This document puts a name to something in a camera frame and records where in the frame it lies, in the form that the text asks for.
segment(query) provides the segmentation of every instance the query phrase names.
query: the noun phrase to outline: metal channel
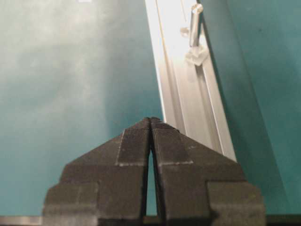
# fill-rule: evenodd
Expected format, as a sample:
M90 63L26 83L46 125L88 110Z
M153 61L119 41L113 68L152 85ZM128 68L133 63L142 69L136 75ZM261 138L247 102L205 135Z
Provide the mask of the metal channel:
M145 1L164 120L236 161L211 57L200 67L188 65L184 60L190 41L181 36L180 29L190 26L191 7L196 3L196 0ZM200 42L207 47L203 29Z

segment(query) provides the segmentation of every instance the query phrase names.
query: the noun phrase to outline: teal surface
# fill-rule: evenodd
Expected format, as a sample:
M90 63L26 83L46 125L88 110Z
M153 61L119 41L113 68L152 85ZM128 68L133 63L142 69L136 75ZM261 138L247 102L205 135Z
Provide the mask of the teal surface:
M146 9L2 0L0 33L0 215L39 215L66 163L162 118Z
M238 161L270 214L301 213L301 1L203 0Z
M153 156L151 152L149 156L146 214L157 215L155 174L154 174Z

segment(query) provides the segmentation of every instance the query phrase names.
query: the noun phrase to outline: metal rod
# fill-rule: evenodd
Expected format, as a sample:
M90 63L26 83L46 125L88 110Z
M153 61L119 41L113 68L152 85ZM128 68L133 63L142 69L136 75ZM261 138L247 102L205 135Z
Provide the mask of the metal rod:
M198 46L199 36L201 35L201 24L203 16L203 6L195 4L191 8L191 21L190 21L190 47Z

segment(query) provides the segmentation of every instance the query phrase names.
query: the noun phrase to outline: pointed tip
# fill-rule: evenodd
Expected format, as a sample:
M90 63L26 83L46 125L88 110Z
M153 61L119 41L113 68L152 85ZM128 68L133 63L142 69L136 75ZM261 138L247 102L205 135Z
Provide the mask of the pointed tip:
M127 129L150 129L151 122L148 117L143 118L141 121L137 122L135 125L127 128Z
M167 123L162 122L159 118L151 117L150 119L152 129L176 129Z

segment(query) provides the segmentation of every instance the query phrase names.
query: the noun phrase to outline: green table surface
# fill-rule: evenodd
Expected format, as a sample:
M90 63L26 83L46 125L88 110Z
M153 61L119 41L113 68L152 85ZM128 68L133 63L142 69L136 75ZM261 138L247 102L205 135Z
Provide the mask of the green table surface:
M300 214L301 1L201 2L238 162L269 214Z
M162 118L146 9L2 0L0 34L0 215L39 215L66 163Z

